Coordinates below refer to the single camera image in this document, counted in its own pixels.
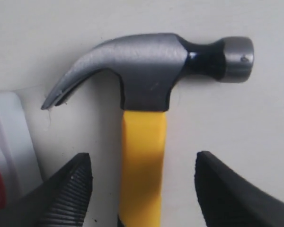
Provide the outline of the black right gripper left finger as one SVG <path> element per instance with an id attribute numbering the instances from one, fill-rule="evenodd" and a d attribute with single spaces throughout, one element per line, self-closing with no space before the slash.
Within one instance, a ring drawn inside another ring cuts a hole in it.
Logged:
<path id="1" fill-rule="evenodd" d="M 6 227 L 81 227 L 92 194 L 88 153 L 76 154 L 40 187 L 9 208 Z"/>

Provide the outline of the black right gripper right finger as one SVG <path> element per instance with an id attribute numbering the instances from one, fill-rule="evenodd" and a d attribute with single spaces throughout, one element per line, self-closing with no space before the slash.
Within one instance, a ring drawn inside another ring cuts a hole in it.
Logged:
<path id="1" fill-rule="evenodd" d="M 196 155 L 195 191 L 208 227 L 284 227 L 284 202 L 245 180 L 209 151 Z"/>

